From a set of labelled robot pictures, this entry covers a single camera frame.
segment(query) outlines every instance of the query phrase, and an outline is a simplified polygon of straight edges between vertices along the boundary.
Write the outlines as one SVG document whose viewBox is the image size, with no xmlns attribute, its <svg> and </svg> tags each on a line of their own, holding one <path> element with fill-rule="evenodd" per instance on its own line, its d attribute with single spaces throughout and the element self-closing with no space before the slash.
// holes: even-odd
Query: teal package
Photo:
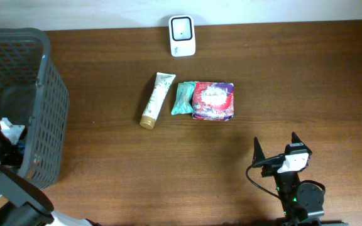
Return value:
<svg viewBox="0 0 362 226">
<path fill-rule="evenodd" d="M 196 82 L 183 82 L 178 84 L 177 98 L 171 115 L 194 113 L 191 106 L 191 99 L 194 94 Z"/>
</svg>

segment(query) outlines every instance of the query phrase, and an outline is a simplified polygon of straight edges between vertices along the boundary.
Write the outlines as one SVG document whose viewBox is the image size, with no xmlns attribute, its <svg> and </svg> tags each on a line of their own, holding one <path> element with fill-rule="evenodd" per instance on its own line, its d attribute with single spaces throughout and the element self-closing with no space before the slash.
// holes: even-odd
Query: plastic basket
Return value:
<svg viewBox="0 0 362 226">
<path fill-rule="evenodd" d="M 38 188 L 58 181 L 69 108 L 68 90 L 37 29 L 0 29 L 0 118 L 26 125 L 18 175 Z"/>
</svg>

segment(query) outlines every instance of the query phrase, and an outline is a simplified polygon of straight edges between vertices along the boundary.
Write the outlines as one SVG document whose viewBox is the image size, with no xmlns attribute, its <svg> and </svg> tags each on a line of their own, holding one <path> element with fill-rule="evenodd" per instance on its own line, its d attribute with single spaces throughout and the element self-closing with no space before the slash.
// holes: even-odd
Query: wooden table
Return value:
<svg viewBox="0 0 362 226">
<path fill-rule="evenodd" d="M 194 56 L 167 28 L 47 32 L 70 92 L 56 210 L 103 225 L 212 225 L 283 216 L 245 169 L 295 131 L 326 185 L 323 220 L 362 225 L 362 21 L 198 26 Z M 138 123 L 156 72 L 177 75 L 154 130 Z M 229 122 L 171 116 L 178 82 L 235 86 Z M 254 180 L 274 191 L 273 178 Z"/>
</svg>

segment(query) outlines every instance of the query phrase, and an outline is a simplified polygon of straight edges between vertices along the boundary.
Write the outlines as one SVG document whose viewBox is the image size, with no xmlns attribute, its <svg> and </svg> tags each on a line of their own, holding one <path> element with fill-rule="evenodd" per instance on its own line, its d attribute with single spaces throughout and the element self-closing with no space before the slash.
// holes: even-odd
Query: gold cap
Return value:
<svg viewBox="0 0 362 226">
<path fill-rule="evenodd" d="M 139 123 L 139 125 L 141 125 L 144 128 L 147 128 L 147 129 L 153 129 L 155 126 L 155 122 L 156 122 L 156 120 L 152 117 L 142 116 L 141 122 Z"/>
</svg>

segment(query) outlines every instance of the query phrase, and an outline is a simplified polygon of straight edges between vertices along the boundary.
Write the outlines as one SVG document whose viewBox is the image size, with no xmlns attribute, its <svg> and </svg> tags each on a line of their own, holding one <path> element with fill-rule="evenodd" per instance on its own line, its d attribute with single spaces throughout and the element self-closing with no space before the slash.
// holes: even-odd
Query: black cable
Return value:
<svg viewBox="0 0 362 226">
<path fill-rule="evenodd" d="M 264 192 L 268 193 L 269 195 L 274 196 L 274 197 L 278 198 L 280 201 L 284 202 L 284 201 L 282 200 L 282 198 L 280 198 L 280 196 L 278 196 L 278 195 L 274 194 L 273 192 L 271 192 L 271 191 L 263 188 L 262 186 L 260 186 L 259 184 L 255 183 L 255 181 L 253 181 L 253 180 L 250 178 L 250 176 L 248 175 L 248 171 L 252 168 L 252 166 L 253 166 L 253 165 L 249 166 L 249 167 L 246 169 L 246 171 L 245 171 L 245 176 L 247 177 L 247 179 L 248 179 L 253 185 L 255 185 L 256 187 L 258 187 L 258 188 L 261 189 L 262 191 L 264 191 Z"/>
</svg>

